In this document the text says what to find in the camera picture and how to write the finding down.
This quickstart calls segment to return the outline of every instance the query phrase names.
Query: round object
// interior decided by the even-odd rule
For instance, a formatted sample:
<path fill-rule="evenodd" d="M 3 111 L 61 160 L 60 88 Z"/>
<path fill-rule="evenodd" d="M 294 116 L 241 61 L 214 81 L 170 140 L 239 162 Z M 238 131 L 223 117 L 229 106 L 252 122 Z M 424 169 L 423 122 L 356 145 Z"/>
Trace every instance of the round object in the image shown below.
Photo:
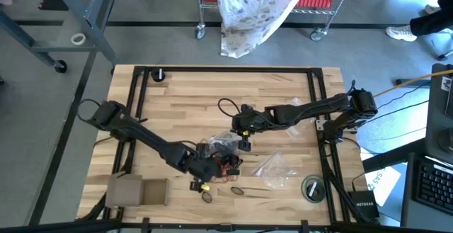
<path fill-rule="evenodd" d="M 205 28 L 195 29 L 195 37 L 200 40 L 205 36 Z"/>
<path fill-rule="evenodd" d="M 151 70 L 151 77 L 155 82 L 161 82 L 165 79 L 165 73 L 162 68 L 153 68 Z"/>
<path fill-rule="evenodd" d="M 447 59 L 448 59 L 448 57 L 445 57 L 445 55 L 439 55 L 439 57 L 437 57 L 437 60 L 439 60 L 439 61 L 445 61 Z"/>
<path fill-rule="evenodd" d="M 243 190 L 238 187 L 231 187 L 230 189 L 236 195 L 243 195 Z"/>
<path fill-rule="evenodd" d="M 437 143 L 446 152 L 453 153 L 453 128 L 446 128 L 437 134 Z"/>
<path fill-rule="evenodd" d="M 63 60 L 59 60 L 58 63 L 60 63 L 61 66 L 59 67 L 58 65 L 55 65 L 55 67 L 54 67 L 55 71 L 60 74 L 66 73 L 66 70 L 68 70 L 68 66 L 66 65 L 66 62 Z"/>
<path fill-rule="evenodd" d="M 311 32 L 311 34 L 310 34 L 310 39 L 312 39 L 313 41 L 318 42 L 318 41 L 321 41 L 322 36 L 320 35 L 319 32 L 313 31 L 313 32 Z"/>
<path fill-rule="evenodd" d="M 203 199 L 203 201 L 205 201 L 206 203 L 212 202 L 211 194 L 206 191 L 203 191 L 203 193 L 201 194 L 201 199 Z"/>
<path fill-rule="evenodd" d="M 86 42 L 86 36 L 82 33 L 77 33 L 72 36 L 71 42 L 74 45 L 83 45 Z"/>
<path fill-rule="evenodd" d="M 312 203 L 319 203 L 326 197 L 326 188 L 320 176 L 307 176 L 302 182 L 302 195 Z"/>

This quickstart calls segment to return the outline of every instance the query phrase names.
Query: caster wheel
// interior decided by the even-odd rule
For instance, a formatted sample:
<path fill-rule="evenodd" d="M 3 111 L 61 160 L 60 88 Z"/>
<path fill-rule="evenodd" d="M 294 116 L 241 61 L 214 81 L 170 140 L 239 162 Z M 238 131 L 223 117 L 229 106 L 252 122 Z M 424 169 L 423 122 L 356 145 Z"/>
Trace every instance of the caster wheel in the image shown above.
<path fill-rule="evenodd" d="M 448 59 L 448 57 L 445 57 L 445 55 L 440 55 L 439 57 L 437 57 L 437 60 L 439 60 L 439 61 L 445 61 L 447 59 Z"/>
<path fill-rule="evenodd" d="M 66 73 L 66 70 L 68 70 L 68 66 L 66 65 L 66 62 L 63 60 L 59 60 L 58 63 L 60 63 L 62 65 L 62 67 L 55 66 L 55 71 L 57 71 L 57 73 L 60 73 L 60 74 Z"/>
<path fill-rule="evenodd" d="M 313 31 L 313 32 L 311 32 L 311 34 L 310 34 L 310 39 L 312 39 L 313 41 L 318 42 L 318 41 L 321 41 L 322 38 L 323 38 L 322 35 L 320 35 L 320 34 L 319 34 L 318 32 L 316 32 L 316 31 Z"/>
<path fill-rule="evenodd" d="M 195 29 L 195 37 L 200 40 L 205 36 L 205 29 Z"/>

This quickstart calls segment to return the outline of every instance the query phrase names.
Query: yellow cable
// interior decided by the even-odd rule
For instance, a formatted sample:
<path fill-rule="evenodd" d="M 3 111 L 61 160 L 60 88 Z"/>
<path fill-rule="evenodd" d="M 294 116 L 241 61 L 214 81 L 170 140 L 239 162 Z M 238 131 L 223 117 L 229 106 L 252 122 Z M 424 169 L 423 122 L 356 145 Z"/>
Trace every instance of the yellow cable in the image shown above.
<path fill-rule="evenodd" d="M 427 77 L 432 77 L 432 76 L 439 76 L 439 75 L 444 75 L 444 74 L 453 74 L 453 70 L 446 70 L 446 71 L 442 71 L 442 72 L 437 72 L 437 73 L 433 73 L 433 74 L 426 74 L 424 76 L 419 76 L 417 78 L 414 78 L 414 79 L 411 79 L 409 81 L 406 81 L 406 82 L 403 82 L 402 84 L 399 84 L 399 85 L 396 85 L 386 91 L 382 91 L 381 93 L 378 93 L 376 95 L 374 95 L 374 97 L 378 97 L 382 94 L 386 94 L 387 92 L 390 92 L 390 91 L 393 91 L 394 89 L 397 89 L 399 87 L 402 87 L 402 86 L 406 86 L 408 84 L 412 84 L 414 81 L 418 81 L 420 79 L 424 79 L 424 78 L 427 78 Z"/>

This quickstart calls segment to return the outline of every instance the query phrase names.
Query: black pants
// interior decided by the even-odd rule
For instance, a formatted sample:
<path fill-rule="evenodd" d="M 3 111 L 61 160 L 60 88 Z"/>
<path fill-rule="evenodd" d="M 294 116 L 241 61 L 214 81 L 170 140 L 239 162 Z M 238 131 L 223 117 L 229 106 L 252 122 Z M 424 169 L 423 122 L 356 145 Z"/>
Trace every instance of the black pants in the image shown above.
<path fill-rule="evenodd" d="M 412 34 L 427 35 L 453 26 L 453 0 L 438 0 L 440 10 L 411 20 Z"/>

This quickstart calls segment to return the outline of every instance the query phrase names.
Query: computer keyboard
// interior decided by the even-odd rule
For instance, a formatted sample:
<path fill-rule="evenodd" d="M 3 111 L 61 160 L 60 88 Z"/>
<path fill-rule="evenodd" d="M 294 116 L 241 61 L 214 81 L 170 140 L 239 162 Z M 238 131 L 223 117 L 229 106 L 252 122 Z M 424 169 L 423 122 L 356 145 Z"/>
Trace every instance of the computer keyboard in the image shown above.
<path fill-rule="evenodd" d="M 418 165 L 415 199 L 453 215 L 453 171 L 427 161 Z"/>

